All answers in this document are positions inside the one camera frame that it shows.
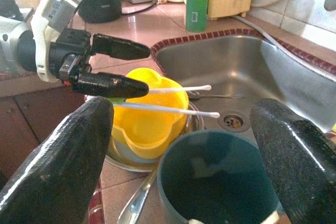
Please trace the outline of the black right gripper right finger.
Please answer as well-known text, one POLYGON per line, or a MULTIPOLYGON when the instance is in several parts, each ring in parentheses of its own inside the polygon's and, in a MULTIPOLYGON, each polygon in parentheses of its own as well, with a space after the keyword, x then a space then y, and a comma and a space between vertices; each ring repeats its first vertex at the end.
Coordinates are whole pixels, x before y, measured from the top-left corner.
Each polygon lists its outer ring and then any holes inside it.
POLYGON ((336 224, 336 144, 275 99, 251 107, 266 172, 292 224, 336 224))

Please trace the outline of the stainless steel sink basin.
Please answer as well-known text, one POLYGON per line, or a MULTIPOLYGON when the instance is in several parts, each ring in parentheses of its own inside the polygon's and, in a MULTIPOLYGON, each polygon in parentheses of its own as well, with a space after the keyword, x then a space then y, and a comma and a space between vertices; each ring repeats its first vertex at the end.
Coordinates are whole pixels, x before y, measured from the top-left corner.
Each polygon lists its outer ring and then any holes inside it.
POLYGON ((151 48, 162 73, 183 86, 209 84, 206 94, 243 94, 242 99, 201 98, 206 129, 220 129, 254 139, 251 106, 276 99, 321 131, 336 124, 336 65, 282 40, 271 44, 252 29, 229 29, 165 39, 151 48))

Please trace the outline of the blue plastic cup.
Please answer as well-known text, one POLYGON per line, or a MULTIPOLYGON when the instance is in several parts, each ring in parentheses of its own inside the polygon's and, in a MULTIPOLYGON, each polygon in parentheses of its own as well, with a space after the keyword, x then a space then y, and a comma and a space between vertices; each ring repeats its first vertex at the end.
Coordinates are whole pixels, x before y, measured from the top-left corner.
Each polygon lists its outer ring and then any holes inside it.
POLYGON ((220 130, 175 140, 157 184, 167 224, 276 224, 282 212, 257 145, 220 130))

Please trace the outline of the metal spoon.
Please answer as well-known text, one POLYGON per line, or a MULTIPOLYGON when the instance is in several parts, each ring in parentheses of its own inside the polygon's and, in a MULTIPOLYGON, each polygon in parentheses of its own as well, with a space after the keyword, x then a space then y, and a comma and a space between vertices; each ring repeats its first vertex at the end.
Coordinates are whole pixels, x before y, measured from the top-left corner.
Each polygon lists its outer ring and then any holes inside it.
POLYGON ((142 212, 146 198, 151 186, 156 178, 158 169, 155 168, 145 180, 140 184, 132 197, 128 200, 120 212, 117 224, 137 224, 138 218, 142 212))
POLYGON ((188 91, 187 95, 189 99, 192 99, 192 100, 199 100, 201 98, 209 98, 209 99, 242 99, 244 98, 243 94, 226 94, 226 95, 200 94, 197 91, 188 91))

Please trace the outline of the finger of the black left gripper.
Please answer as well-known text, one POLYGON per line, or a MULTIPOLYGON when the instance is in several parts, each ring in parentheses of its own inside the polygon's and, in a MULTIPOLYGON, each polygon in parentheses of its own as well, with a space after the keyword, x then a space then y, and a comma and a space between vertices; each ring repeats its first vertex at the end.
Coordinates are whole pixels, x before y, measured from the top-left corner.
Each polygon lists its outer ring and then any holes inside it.
POLYGON ((103 72, 79 73, 70 77, 70 83, 74 92, 105 98, 138 98, 149 92, 145 82, 103 72))
POLYGON ((94 34, 91 52, 122 60, 138 60, 147 58, 151 49, 144 44, 131 40, 94 34))

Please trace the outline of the green dish soap bottle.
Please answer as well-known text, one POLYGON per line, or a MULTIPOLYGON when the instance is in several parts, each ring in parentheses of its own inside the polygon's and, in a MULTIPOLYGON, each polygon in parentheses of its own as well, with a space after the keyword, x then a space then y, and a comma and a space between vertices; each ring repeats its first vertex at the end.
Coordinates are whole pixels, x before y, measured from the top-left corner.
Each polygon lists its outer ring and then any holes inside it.
POLYGON ((206 28, 208 0, 186 0, 186 30, 202 32, 206 28))

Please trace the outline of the yellow plastic bowl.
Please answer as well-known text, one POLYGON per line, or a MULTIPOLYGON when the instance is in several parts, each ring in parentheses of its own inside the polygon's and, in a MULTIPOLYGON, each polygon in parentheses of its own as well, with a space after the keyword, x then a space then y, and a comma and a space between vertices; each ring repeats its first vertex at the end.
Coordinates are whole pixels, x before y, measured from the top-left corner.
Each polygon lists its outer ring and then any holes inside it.
MULTIPOLYGON (((126 101, 185 110, 189 106, 185 91, 148 94, 126 101)), ((179 136, 186 121, 186 114, 115 106, 112 136, 118 141, 124 136, 122 142, 133 153, 141 158, 154 159, 179 136)))

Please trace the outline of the dark red cabinet door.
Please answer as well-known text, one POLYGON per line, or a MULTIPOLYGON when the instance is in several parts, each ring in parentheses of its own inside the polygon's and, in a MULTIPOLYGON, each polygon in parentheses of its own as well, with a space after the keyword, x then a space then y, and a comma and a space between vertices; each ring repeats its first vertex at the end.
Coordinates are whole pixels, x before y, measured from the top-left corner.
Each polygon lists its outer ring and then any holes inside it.
POLYGON ((0 180, 7 181, 28 154, 84 103, 61 87, 0 98, 0 180))

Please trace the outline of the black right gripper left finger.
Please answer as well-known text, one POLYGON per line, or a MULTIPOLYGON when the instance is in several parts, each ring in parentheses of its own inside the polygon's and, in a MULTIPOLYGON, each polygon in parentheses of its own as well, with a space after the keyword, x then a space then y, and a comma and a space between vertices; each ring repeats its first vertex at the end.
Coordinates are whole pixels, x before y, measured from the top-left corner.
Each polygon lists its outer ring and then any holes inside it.
POLYGON ((82 224, 112 125, 113 106, 102 97, 66 116, 0 190, 0 224, 82 224))

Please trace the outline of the white plastic stick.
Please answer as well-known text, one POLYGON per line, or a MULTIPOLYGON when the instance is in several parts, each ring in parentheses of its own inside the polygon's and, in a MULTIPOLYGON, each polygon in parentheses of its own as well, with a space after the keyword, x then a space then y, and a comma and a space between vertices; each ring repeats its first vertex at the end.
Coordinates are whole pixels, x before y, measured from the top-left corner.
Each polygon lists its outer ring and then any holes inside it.
POLYGON ((206 116, 206 117, 215 118, 215 119, 220 117, 220 114, 218 112, 204 112, 204 111, 196 111, 196 110, 188 110, 188 109, 171 108, 171 107, 158 106, 158 105, 139 104, 139 103, 130 103, 130 102, 114 102, 113 105, 124 107, 124 108, 139 109, 139 110, 151 110, 151 111, 160 111, 160 112, 181 113, 181 114, 187 114, 187 115, 199 115, 199 116, 206 116))
POLYGON ((212 86, 207 84, 204 86, 195 86, 195 87, 180 87, 180 88, 158 88, 149 90, 148 94, 156 93, 171 93, 171 92, 180 92, 180 91, 198 91, 198 90, 211 90, 212 86))

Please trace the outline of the round steel plate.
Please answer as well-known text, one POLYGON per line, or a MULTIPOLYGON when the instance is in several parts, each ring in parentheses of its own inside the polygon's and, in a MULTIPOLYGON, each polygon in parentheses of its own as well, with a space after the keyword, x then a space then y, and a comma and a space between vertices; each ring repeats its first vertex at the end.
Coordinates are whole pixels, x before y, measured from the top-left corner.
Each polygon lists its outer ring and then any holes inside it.
MULTIPOLYGON (((204 120, 202 116, 187 115, 186 124, 182 129, 181 133, 179 134, 179 136, 203 129, 204 129, 204 120)), ((106 157, 107 162, 114 166, 132 172, 150 172, 152 169, 154 169, 154 167, 156 166, 157 162, 159 161, 162 155, 154 159, 141 158, 137 156, 135 153, 133 153, 127 144, 122 142, 124 139, 125 137, 122 136, 121 140, 118 141, 115 137, 112 136, 111 133, 111 140, 106 157)))

